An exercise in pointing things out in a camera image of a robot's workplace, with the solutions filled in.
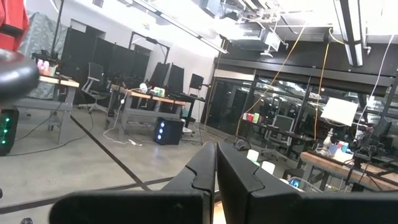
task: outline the office chair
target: office chair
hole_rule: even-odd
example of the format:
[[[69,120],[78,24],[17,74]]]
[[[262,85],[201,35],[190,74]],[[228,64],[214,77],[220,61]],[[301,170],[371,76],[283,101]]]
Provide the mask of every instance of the office chair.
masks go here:
[[[93,110],[101,110],[105,113],[108,112],[105,107],[97,104],[98,100],[103,100],[111,95],[111,82],[104,80],[103,70],[104,68],[101,65],[92,62],[88,63],[87,82],[81,90],[94,98],[95,102],[80,104],[78,105],[78,108],[90,107],[89,113],[91,113]]]
[[[291,132],[293,130],[293,124],[293,118],[279,114],[275,116],[274,122],[272,123],[274,127],[279,128],[280,132]],[[264,139],[266,140],[266,148],[261,151],[262,156],[264,156],[265,154],[270,154],[271,156],[274,156],[277,160],[279,160],[279,158],[282,158],[284,161],[287,160],[287,157],[278,152],[276,149],[277,147],[281,146],[289,147],[292,143],[291,137],[285,136],[272,130],[267,130]]]

